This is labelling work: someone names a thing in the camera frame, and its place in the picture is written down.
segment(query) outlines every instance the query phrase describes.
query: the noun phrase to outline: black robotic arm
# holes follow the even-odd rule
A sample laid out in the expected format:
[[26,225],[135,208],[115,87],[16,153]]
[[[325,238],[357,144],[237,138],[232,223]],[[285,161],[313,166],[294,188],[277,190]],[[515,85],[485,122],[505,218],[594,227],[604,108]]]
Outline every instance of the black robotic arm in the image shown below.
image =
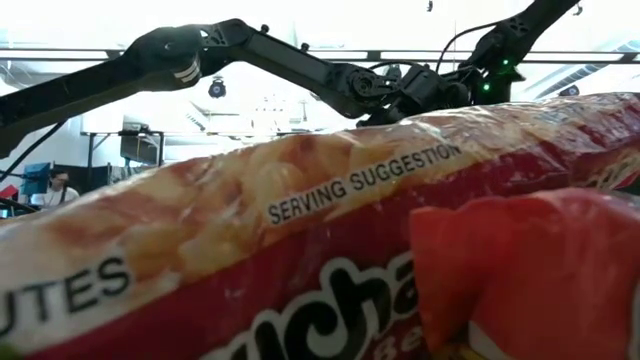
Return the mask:
[[497,24],[457,71],[438,75],[414,64],[402,78],[377,75],[349,63],[330,63],[232,19],[213,25],[158,28],[114,60],[0,97],[0,158],[32,131],[65,121],[141,91],[194,86],[235,61],[250,63],[318,95],[360,126],[391,124],[438,109],[509,100],[509,92],[483,95],[483,81],[511,76],[537,38],[577,0],[536,0]]

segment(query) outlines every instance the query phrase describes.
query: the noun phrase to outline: computer screen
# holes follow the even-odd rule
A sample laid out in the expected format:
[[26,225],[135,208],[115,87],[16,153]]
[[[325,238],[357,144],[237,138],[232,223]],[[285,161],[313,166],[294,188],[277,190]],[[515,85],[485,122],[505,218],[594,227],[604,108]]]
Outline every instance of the computer screen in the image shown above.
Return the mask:
[[46,193],[49,187],[49,171],[51,163],[25,165],[21,193],[26,196]]

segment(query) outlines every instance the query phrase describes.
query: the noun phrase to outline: white ceiling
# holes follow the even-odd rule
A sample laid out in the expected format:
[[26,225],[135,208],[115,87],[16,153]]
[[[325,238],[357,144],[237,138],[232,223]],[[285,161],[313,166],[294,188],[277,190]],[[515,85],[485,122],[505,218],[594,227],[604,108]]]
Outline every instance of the white ceiling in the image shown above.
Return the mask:
[[[136,37],[159,26],[206,24],[239,17],[254,27],[268,24],[270,34],[284,41],[291,43],[297,38],[312,47],[439,50],[457,32],[509,17],[530,2],[433,0],[434,9],[429,13],[426,11],[427,0],[396,0],[376,5],[365,0],[234,0],[224,4],[211,0],[181,0],[179,6],[149,0],[126,3],[58,0],[39,2],[38,6],[12,1],[3,4],[3,13],[16,15],[4,17],[2,26],[8,29],[8,40],[12,43],[30,42],[62,48],[115,48],[126,47]],[[538,40],[534,50],[611,50],[630,36],[640,34],[640,22],[637,20],[640,1],[583,0],[581,4],[584,11],[580,16],[567,14]],[[470,50],[482,35],[483,32],[466,35],[457,41],[453,49]],[[91,63],[47,63],[44,66],[41,63],[40,66],[42,71],[68,72],[88,65]],[[539,84],[538,88],[531,89],[532,85],[561,67],[521,65],[519,69],[528,81],[514,86],[515,97],[531,97],[538,88],[545,86]],[[591,80],[585,79],[582,81],[584,87],[603,88],[603,82],[607,81],[622,83],[640,72],[640,66],[629,66],[617,71],[618,75],[607,75],[616,71],[609,69],[594,75]],[[237,117],[200,119],[206,122],[209,131],[244,131],[251,128],[251,119],[258,120],[254,121],[256,131],[286,128],[289,119],[302,117],[301,101],[306,102],[309,120],[306,125],[309,128],[339,128],[350,124],[326,105],[313,101],[307,91],[250,65],[233,64],[220,74],[227,86],[225,98],[211,99],[207,95],[210,85],[207,79],[181,92],[140,94],[120,104],[110,105],[112,109],[118,108],[108,116],[114,124],[100,121],[97,123],[105,130],[93,131],[118,128],[121,117],[114,115],[122,112],[147,119],[158,130],[197,131],[184,120],[185,114],[193,111],[191,103],[217,113],[240,114]]]

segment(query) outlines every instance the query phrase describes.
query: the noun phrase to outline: red snack bag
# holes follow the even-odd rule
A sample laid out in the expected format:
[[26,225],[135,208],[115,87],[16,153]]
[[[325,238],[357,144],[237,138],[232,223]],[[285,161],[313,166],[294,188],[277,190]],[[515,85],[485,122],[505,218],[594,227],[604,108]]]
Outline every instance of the red snack bag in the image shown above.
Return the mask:
[[47,360],[413,360],[412,209],[611,188],[640,169],[639,139],[638,96],[604,94],[149,170],[0,223],[0,345]]
[[470,322],[489,360],[640,357],[640,213],[627,202],[580,189],[486,198],[416,210],[411,232],[431,349]]

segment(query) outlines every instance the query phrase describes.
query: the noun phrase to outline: red bag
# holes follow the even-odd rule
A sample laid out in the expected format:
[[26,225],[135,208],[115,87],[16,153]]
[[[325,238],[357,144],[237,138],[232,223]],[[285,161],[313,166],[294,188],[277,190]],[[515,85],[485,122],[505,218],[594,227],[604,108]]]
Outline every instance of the red bag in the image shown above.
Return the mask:
[[452,109],[171,164],[0,224],[0,360],[414,360],[409,212],[615,187],[640,170],[639,124],[635,94]]
[[470,346],[487,359],[638,359],[638,234],[637,210],[592,190],[414,211],[429,348],[470,322]]

